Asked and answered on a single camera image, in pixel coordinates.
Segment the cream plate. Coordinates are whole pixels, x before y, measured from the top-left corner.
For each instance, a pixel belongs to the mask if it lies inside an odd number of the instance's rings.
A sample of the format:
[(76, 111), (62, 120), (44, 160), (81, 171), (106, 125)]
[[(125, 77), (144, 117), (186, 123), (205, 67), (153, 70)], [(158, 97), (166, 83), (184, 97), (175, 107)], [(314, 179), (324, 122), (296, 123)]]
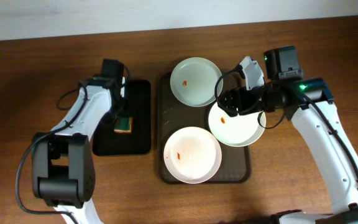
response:
[(265, 113), (230, 117), (215, 103), (208, 114), (208, 126), (214, 137), (232, 147), (248, 146), (264, 133)]

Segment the pink white plate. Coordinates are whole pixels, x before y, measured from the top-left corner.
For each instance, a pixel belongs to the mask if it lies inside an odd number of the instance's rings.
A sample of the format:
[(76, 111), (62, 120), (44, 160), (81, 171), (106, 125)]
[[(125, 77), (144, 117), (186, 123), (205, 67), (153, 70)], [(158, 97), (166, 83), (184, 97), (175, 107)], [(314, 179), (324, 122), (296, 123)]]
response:
[(189, 126), (175, 131), (167, 139), (163, 161), (176, 180), (200, 184), (211, 179), (219, 170), (222, 150), (209, 131)]

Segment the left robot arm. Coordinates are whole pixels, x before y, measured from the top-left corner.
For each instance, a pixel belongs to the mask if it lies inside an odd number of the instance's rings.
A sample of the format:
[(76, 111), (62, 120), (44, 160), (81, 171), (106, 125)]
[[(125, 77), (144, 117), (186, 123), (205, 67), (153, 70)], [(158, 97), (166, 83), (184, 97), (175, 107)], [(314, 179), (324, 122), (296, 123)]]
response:
[(92, 194), (96, 182), (90, 141), (108, 113), (124, 107), (125, 77), (95, 76), (80, 82), (78, 97), (49, 133), (32, 148), (32, 189), (67, 223), (101, 223)]

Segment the green orange sponge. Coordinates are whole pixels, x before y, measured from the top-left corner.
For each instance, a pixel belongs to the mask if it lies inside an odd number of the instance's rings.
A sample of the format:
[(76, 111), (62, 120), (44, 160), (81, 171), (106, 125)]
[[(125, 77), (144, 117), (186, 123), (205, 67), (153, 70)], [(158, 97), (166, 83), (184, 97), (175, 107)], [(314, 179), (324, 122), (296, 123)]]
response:
[(114, 124), (114, 132), (121, 134), (130, 134), (133, 127), (133, 117), (118, 118)]

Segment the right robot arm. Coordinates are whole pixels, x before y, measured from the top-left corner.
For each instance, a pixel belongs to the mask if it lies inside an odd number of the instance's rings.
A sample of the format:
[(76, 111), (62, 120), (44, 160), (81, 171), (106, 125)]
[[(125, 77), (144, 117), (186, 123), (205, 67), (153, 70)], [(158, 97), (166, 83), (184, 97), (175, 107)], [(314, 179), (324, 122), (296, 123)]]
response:
[(264, 52), (266, 71), (244, 58), (228, 74), (245, 86), (216, 92), (218, 106), (230, 117), (282, 110), (307, 144), (323, 177), (332, 213), (287, 210), (259, 223), (358, 223), (358, 156), (341, 125), (334, 97), (322, 78), (305, 79), (295, 46)]

